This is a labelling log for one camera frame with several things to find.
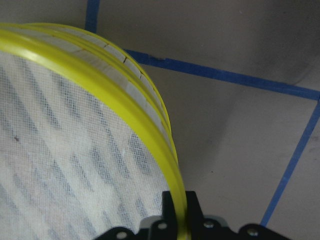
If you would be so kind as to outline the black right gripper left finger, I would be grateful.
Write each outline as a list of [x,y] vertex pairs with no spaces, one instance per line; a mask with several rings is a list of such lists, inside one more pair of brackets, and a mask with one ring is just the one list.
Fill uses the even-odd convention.
[[173,199],[169,191],[162,193],[162,212],[149,229],[149,240],[176,240],[178,224]]

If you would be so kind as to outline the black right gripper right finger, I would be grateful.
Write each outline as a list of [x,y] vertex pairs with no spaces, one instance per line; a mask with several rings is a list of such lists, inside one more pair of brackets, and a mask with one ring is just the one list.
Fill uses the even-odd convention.
[[195,191],[186,191],[187,229],[191,240],[200,240],[203,227],[203,212]]

